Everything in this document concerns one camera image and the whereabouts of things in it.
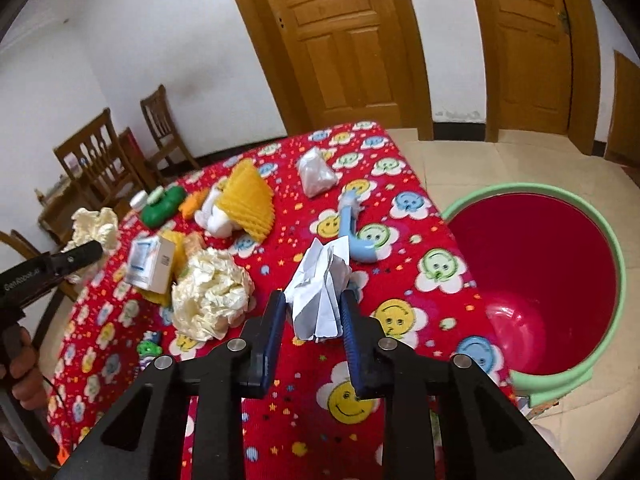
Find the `light blue pipe-shaped object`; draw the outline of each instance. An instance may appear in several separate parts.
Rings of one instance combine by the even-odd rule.
[[[343,194],[338,202],[340,215],[339,235],[349,237],[349,257],[364,264],[374,264],[378,258],[376,247],[369,240],[361,240],[356,236],[356,218],[360,211],[358,198],[354,190]]]

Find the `crumpled paper ball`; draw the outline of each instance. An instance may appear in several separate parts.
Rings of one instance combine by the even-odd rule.
[[[96,240],[105,252],[114,251],[118,245],[118,217],[112,209],[103,207],[100,212],[78,209],[71,219],[74,221],[73,235],[64,251]]]
[[[244,321],[254,288],[249,273],[227,251],[201,250],[172,289],[174,326],[197,341],[222,339],[229,327]]]

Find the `red tablecloth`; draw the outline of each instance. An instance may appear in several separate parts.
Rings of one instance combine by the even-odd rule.
[[[324,150],[341,176],[328,193],[308,199],[296,161],[313,146]],[[252,315],[261,314],[272,290],[287,285],[313,238],[325,242],[337,235],[338,196],[356,189],[365,207],[358,218],[360,235],[377,240],[379,259],[376,264],[352,262],[362,311],[375,312],[387,333],[420,354],[443,360],[457,351],[471,355],[511,395],[502,353],[456,242],[384,130],[362,122],[281,140],[209,166],[180,184],[188,192],[211,186],[243,157],[255,161],[274,190],[273,231],[262,245],[248,235],[205,240],[229,248],[251,274],[257,300]],[[198,229],[179,216],[164,228]],[[220,343],[178,334],[169,310],[147,303],[122,281],[130,241],[147,234],[136,216],[122,222],[119,250],[73,309],[55,373],[67,415],[55,396],[49,403],[53,435],[67,449],[82,440],[134,379],[136,345],[146,330],[161,331],[162,348],[178,360],[207,354]],[[239,332],[230,330],[226,339]],[[247,478],[381,478],[383,410],[377,401],[354,400],[348,381],[341,340],[303,343],[287,325],[268,396],[242,404]],[[193,405],[185,479],[191,472],[194,413]]]

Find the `green bucket rim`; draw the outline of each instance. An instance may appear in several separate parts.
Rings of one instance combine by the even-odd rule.
[[[523,192],[543,194],[557,198],[558,200],[563,200],[587,215],[588,218],[596,224],[609,244],[614,265],[616,267],[617,285],[616,304],[607,330],[600,342],[591,351],[591,353],[583,359],[583,361],[564,372],[551,375],[532,375],[514,370],[511,371],[511,382],[513,383],[514,389],[517,393],[521,392],[522,394],[528,395],[530,397],[530,405],[533,407],[543,402],[548,402],[564,396],[591,378],[593,365],[611,342],[618,324],[620,323],[620,318],[622,317],[622,310],[626,295],[626,269],[622,249],[620,248],[618,239],[604,216],[602,216],[593,205],[583,198],[559,187],[549,186],[547,184],[536,184],[533,182],[512,182],[509,184],[497,184],[495,186],[484,187],[459,200],[456,200],[442,213],[442,219],[449,222],[463,209],[479,202],[480,200],[484,200],[485,198],[501,194]]]

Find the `tiled floor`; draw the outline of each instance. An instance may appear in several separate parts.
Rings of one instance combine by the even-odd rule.
[[[580,195],[612,225],[628,276],[622,322],[593,379],[536,420],[555,435],[576,480],[595,480],[640,413],[640,189],[619,166],[581,154],[561,136],[503,131],[490,144],[419,142],[415,130],[390,133],[440,210],[490,184],[541,182]]]

